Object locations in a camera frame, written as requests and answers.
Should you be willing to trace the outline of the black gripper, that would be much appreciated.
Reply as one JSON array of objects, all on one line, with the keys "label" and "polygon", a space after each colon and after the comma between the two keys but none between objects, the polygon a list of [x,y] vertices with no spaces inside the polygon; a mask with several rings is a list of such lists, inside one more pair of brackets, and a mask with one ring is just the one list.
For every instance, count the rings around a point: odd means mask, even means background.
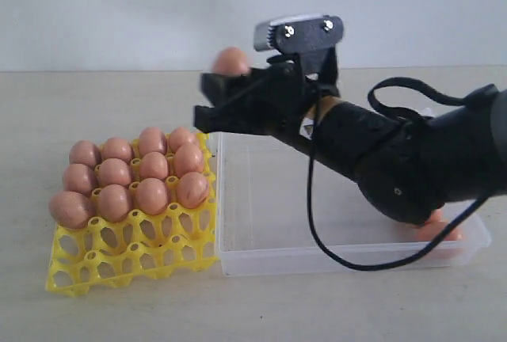
[{"label": "black gripper", "polygon": [[330,84],[309,79],[295,64],[281,63],[267,69],[237,64],[238,76],[200,75],[200,91],[214,107],[195,105],[193,125],[203,133],[226,132],[269,135],[278,140],[308,140],[300,128],[314,116],[315,102],[340,93]]}]

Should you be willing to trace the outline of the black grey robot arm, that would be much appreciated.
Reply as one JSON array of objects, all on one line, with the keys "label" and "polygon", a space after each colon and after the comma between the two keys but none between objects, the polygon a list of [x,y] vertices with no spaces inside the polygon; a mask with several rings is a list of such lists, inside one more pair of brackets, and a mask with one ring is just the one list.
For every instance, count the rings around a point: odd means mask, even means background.
[{"label": "black grey robot arm", "polygon": [[374,96],[370,108],[341,101],[336,81],[334,68],[310,79],[290,63],[237,77],[204,73],[209,106],[195,108],[194,124],[204,132],[270,135],[356,183],[400,222],[420,224],[446,203],[505,194],[505,92],[487,85],[455,98],[412,78],[383,81],[452,107],[430,118]]}]

